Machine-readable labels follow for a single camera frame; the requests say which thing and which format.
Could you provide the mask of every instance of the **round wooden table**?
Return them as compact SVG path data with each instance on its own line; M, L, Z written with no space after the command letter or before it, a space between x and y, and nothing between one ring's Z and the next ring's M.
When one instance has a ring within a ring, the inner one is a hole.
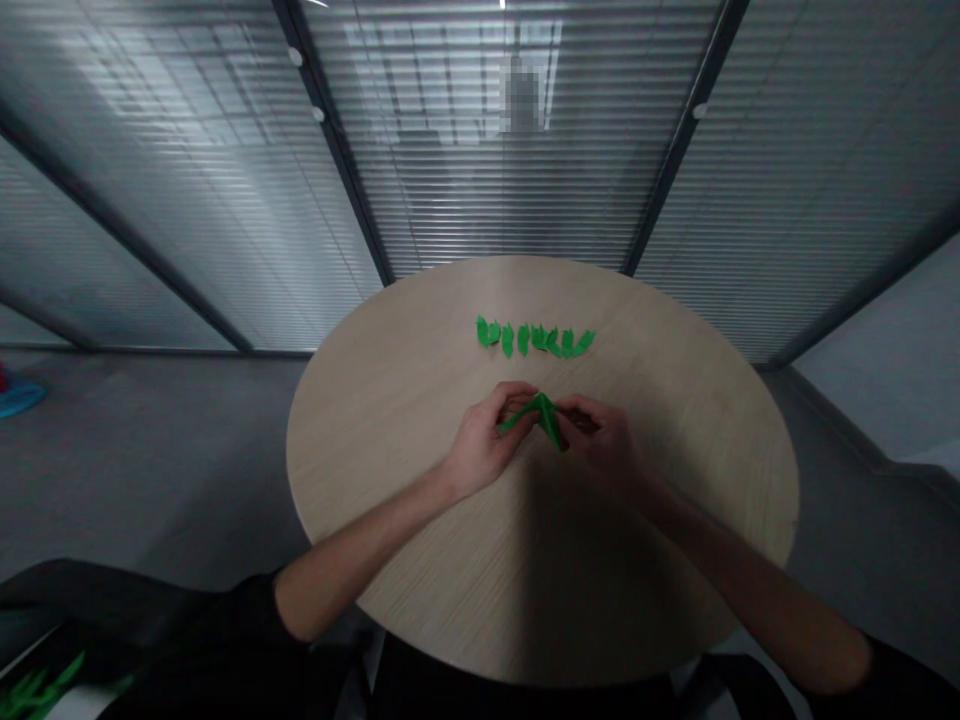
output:
M595 330L586 354L507 359L474 322ZM666 295L565 260L492 257L402 280L310 361L290 413L297 512L318 541L441 459L500 380L627 409L651 467L782 566L799 490L790 437L727 340ZM359 599L423 652L546 687L636 680L724 640L735 618L686 558L592 490L534 428L503 477L432 523Z

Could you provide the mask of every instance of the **horizontal blinds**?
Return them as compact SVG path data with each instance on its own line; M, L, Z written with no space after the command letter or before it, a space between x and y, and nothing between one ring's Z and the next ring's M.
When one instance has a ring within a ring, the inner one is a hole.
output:
M636 277L770 361L956 201L958 21L752 0Z
M232 349L4 140L0 221L0 285L91 342Z
M66 340L0 305L0 345L68 346Z
M719 3L304 3L398 277L501 253L618 269Z
M0 99L255 347L314 349L382 287L270 2L5 0L0 62Z

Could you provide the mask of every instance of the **gray floor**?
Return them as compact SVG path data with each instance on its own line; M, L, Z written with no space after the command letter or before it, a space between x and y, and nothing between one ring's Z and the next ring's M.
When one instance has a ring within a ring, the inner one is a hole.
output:
M223 589L306 549L284 466L303 362L0 359L50 390L0 420L0 580L69 555ZM789 572L960 685L956 509L917 480L870 474L782 378L766 380L801 472Z

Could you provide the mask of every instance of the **hand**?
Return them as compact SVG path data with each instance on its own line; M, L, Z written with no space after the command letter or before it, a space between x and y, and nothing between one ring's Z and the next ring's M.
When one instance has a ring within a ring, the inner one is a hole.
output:
M586 460L594 480L628 501L641 481L640 451L627 413L583 395L557 400L557 423L570 447Z
M456 500L490 485L510 464L520 443L540 419L540 413L527 413L506 435L501 436L497 428L507 415L522 409L538 392L529 383L502 382L486 400L467 408L453 446L440 465L441 474L452 486Z

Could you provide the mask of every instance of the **metal frame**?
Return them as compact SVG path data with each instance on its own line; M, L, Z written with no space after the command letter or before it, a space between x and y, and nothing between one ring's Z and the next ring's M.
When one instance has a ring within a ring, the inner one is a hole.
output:
M660 211L663 210L664 203L667 201L667 195L670 194L670 188L680 170L680 164L683 162L683 156L690 146L693 139L693 133L697 129L700 121L693 116L693 109L698 105L709 102L710 93L713 92L713 86L716 85L717 77L727 59L727 53L730 52L730 46L737 36L737 30L740 28L740 21L750 0L726 0L720 13L717 16L717 22L713 27L713 34L710 36L710 42L707 44L707 50L700 63L700 69L693 81L693 88L687 98L687 104L683 108L683 114L680 116L680 123L670 141L670 147L664 157L663 164L660 166L660 174L657 176L657 182L653 186L653 191L647 200L643 218L640 220L637 230L633 236L633 242L630 247L630 253L627 255L620 268L624 275L633 277L643 257L643 251L650 242L650 236L653 235L653 229L656 227L657 220L660 217Z
M373 213L367 202L366 193L360 181L360 174L353 161L350 143L347 141L346 133L344 133L343 126L340 124L340 115L337 113L333 95L323 73L323 65L320 63L320 56L310 35L307 16L304 14L299 0L273 0L273 9L280 21L280 26L283 28L287 45L296 50L302 58L298 67L300 79L303 81L303 86L313 107L323 113L322 119L318 122L323 130L327 146L330 148L333 161L337 165L340 180L347 191L347 197L350 198L353 212L357 216L363 238L367 242L367 249L373 258L373 264L377 267L377 272L380 274L380 280L384 287L391 285L396 281L396 276L390 267L390 261L387 258Z
M26 127L13 119L9 109L0 104L0 136L29 160L44 177L57 187L66 197L83 210L104 232L129 252L160 282L166 285L177 297L187 304L197 315L205 320L227 342L244 353L253 351L253 345L247 340L212 304L210 304L171 263L150 247L131 228L116 217L84 183L64 167L44 145ZM37 316L36 312L26 317ZM94 343L78 343L87 349L99 349Z
M861 282L846 298L836 303L810 327L787 343L786 347L774 355L770 364L778 370L792 365L801 355L876 300L958 234L960 234L960 202L937 221L924 228L917 239L897 253L889 263Z
M39 325L47 332L51 332L57 337L66 340L70 343L70 349L76 350L92 350L95 346L95 343L91 342L89 338L83 336L83 333L77 332L71 327L67 327L63 323L59 322L56 318L45 313L41 308L34 306L32 303L24 301L22 298L14 297L9 292L0 287L0 305L5 305L13 312L17 313L21 317L26 318L35 325Z

